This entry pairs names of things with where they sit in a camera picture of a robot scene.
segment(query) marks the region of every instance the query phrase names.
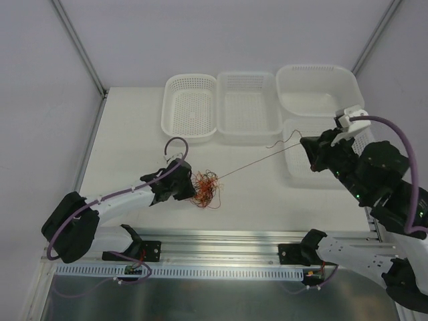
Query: black clamp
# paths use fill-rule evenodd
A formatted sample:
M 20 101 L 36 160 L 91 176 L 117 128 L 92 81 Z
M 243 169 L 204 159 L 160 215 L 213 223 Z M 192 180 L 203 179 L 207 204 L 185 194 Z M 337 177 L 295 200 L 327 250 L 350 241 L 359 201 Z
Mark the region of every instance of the black clamp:
M 281 265 L 322 265 L 323 261 L 316 254 L 318 243 L 327 234 L 311 229 L 300 243 L 278 244 Z
M 144 175 L 140 178 L 142 182 L 150 182 L 153 179 L 159 177 L 163 173 L 171 170 L 180 161 L 179 158 L 171 161 L 165 169 L 160 169 L 156 173 Z M 175 169 L 171 174 L 167 175 L 163 179 L 150 184 L 154 198 L 150 206 L 160 202 L 165 202 L 169 197 L 173 196 L 174 199 L 181 201 L 188 199 L 196 195 L 196 191 L 192 184 L 192 167 L 183 161 L 181 165 Z
M 132 243 L 129 245 L 128 249 L 121 253 L 132 259 L 142 260 L 144 262 L 159 262 L 161 259 L 161 246 L 162 242 L 160 241 L 143 241 L 141 237 L 135 232 L 131 226 L 122 224 L 123 227 L 132 238 Z M 128 261 L 118 257 L 110 252 L 102 252 L 103 261 Z

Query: white plastic tray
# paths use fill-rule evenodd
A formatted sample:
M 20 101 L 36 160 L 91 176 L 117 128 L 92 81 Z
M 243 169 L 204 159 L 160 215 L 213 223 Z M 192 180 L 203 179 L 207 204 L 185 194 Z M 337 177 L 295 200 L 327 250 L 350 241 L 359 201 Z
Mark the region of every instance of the white plastic tray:
M 163 98 L 162 130 L 187 142 L 206 142 L 214 135 L 216 79 L 184 74 L 170 78 Z
M 288 65 L 276 74 L 281 105 L 298 116 L 334 116 L 364 99 L 349 70 L 331 65 Z
M 217 129 L 225 141 L 265 144 L 282 131 L 275 77 L 266 72 L 222 72 L 217 77 Z

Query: metal corner frame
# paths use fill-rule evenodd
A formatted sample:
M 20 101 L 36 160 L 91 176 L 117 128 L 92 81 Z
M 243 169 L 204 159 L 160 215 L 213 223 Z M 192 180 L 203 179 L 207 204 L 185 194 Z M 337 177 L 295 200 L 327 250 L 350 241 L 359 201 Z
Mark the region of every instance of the metal corner frame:
M 88 53 L 85 50 L 85 47 L 83 46 L 82 42 L 80 41 L 79 35 L 77 34 L 76 30 L 74 29 L 74 26 L 68 17 L 68 14 L 66 10 L 64 9 L 64 6 L 61 3 L 61 0 L 49 0 L 49 2 L 52 4 L 55 12 L 58 15 L 58 18 L 61 21 L 61 24 L 63 25 L 66 33 L 70 37 L 75 49 L 77 50 L 77 53 L 80 56 L 80 59 L 86 68 L 86 71 L 89 73 L 89 76 L 91 77 L 97 91 L 100 93 L 101 97 L 105 97 L 107 94 L 107 90 L 102 85 L 101 79 L 98 76 L 98 73 L 95 70 L 94 65 L 91 62 L 91 59 L 89 58 Z
M 385 32 L 387 26 L 392 21 L 393 17 L 397 14 L 397 9 L 400 7 L 402 2 L 403 0 L 392 0 L 389 3 L 389 6 L 381 17 L 381 20 L 379 20 L 379 22 L 377 23 L 375 29 L 373 30 L 368 41 L 366 42 L 366 45 L 358 56 L 354 67 L 352 67 L 351 72 L 355 75 L 355 77 L 358 77 L 359 73 L 362 70 L 362 67 L 369 59 L 370 54 L 373 52 L 373 49 L 379 43 L 379 39 Z

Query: metal sheet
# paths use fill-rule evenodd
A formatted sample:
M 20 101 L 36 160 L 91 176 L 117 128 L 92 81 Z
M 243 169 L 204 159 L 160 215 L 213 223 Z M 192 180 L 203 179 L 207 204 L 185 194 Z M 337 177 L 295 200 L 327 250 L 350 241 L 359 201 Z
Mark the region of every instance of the metal sheet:
M 78 294 L 99 281 L 56 277 L 56 289 Z M 301 287 L 297 282 L 231 280 L 149 279 L 139 286 L 107 282 L 83 298 L 52 296 L 42 320 L 398 320 L 385 291 L 352 272 L 339 270 L 320 291 L 290 295 L 284 290 Z

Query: white tabletop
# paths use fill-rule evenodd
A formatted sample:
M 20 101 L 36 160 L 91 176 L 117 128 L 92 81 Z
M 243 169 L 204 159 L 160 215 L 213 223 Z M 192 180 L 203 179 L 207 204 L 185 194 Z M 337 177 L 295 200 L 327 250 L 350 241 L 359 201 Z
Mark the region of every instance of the white tabletop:
M 165 167 L 163 148 L 169 138 L 161 130 L 163 92 L 163 88 L 110 89 L 81 195 L 115 191 Z M 273 149 L 227 146 L 215 133 L 209 142 L 191 144 L 186 161 L 193 172 L 209 169 L 221 176 L 281 148 L 281 144 Z M 183 149 L 172 146 L 171 153 Z M 127 213 L 107 225 L 234 231 L 369 231 L 364 209 L 358 207 L 349 192 L 293 188 L 287 184 L 285 167 L 284 154 L 279 153 L 221 179 L 221 206 L 216 210 L 170 199 Z

